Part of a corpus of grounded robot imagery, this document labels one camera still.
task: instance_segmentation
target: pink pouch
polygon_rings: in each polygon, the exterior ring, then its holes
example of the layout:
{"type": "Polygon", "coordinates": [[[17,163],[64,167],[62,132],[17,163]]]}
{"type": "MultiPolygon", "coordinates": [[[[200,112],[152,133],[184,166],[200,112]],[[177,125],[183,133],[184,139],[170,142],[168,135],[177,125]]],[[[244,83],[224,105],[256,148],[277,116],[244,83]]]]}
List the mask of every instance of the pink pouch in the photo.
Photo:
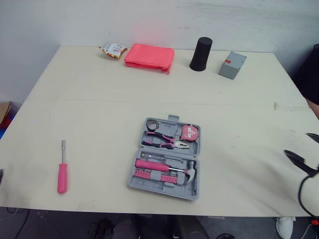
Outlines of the pink pouch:
{"type": "Polygon", "coordinates": [[[171,48],[134,44],[124,61],[126,66],[160,69],[169,74],[174,50],[171,48]]]}

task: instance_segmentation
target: tool kit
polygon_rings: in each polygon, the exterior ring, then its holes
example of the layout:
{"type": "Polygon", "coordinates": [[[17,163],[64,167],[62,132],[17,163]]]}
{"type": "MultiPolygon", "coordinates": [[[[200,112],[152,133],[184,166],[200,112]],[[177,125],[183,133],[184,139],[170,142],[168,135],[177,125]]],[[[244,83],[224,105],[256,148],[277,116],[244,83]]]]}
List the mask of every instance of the tool kit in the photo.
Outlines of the tool kit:
{"type": "Polygon", "coordinates": [[[129,186],[146,191],[195,200],[198,198],[200,127],[147,118],[132,166],[129,186]]]}

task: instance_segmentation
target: table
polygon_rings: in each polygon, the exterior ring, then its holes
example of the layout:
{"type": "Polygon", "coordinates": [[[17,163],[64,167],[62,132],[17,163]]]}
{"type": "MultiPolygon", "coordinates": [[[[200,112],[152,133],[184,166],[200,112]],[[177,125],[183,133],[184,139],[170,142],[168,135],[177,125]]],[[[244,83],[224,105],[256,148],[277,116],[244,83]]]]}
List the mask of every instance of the table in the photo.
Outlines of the table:
{"type": "MultiPolygon", "coordinates": [[[[108,213],[305,216],[297,201],[319,145],[319,122],[275,55],[247,56],[235,80],[218,75],[229,52],[212,51],[192,71],[193,51],[176,50],[171,74],[128,68],[97,47],[61,46],[0,141],[0,206],[108,213]],[[128,187],[145,118],[179,115],[201,126],[199,199],[128,187]],[[69,189],[56,192],[65,139],[69,189]]],[[[304,204],[319,212],[318,179],[304,204]]]]}

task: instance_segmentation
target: gray box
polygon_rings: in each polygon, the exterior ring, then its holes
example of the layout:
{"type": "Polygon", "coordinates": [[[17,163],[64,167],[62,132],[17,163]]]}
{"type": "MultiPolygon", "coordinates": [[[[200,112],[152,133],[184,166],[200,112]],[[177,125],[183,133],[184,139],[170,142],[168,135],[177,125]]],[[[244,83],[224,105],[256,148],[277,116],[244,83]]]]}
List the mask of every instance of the gray box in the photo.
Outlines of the gray box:
{"type": "Polygon", "coordinates": [[[165,194],[177,198],[183,198],[187,200],[196,200],[198,198],[199,192],[199,162],[196,159],[196,156],[199,154],[200,149],[200,138],[201,138],[201,130],[198,125],[193,124],[198,129],[198,139],[192,142],[187,142],[189,144],[189,148],[156,148],[152,146],[143,145],[142,142],[150,141],[154,143],[161,143],[161,139],[146,135],[148,131],[146,127],[146,123],[148,120],[156,120],[159,123],[159,127],[156,132],[163,133],[168,136],[175,137],[175,140],[179,140],[182,127],[184,125],[189,125],[188,123],[179,122],[178,116],[168,116],[168,120],[164,119],[154,119],[147,118],[144,123],[143,132],[141,135],[140,144],[142,148],[138,149],[134,162],[131,168],[130,176],[129,176],[129,186],[132,188],[142,189],[145,191],[165,194]],[[149,162],[156,163],[164,163],[171,168],[178,168],[181,170],[188,169],[188,163],[193,161],[194,169],[196,170],[194,179],[185,184],[188,176],[185,176],[183,172],[159,172],[155,170],[148,169],[140,169],[135,166],[136,160],[141,159],[149,162]],[[144,171],[146,173],[150,173],[149,178],[137,177],[135,176],[136,171],[144,171]],[[162,175],[168,176],[176,176],[177,183],[168,183],[160,180],[162,175]]]}
{"type": "Polygon", "coordinates": [[[242,68],[246,58],[247,56],[243,56],[231,51],[222,64],[218,74],[234,80],[237,76],[237,73],[242,68]]]}

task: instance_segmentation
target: black cup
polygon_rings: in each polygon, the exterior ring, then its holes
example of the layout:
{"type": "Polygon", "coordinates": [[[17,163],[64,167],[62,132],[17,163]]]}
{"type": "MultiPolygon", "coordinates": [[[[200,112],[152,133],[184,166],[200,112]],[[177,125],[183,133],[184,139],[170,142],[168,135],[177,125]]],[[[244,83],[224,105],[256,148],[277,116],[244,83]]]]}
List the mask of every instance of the black cup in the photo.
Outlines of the black cup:
{"type": "Polygon", "coordinates": [[[192,61],[189,67],[194,71],[203,71],[206,69],[206,63],[213,40],[208,37],[201,37],[197,42],[192,61]]]}

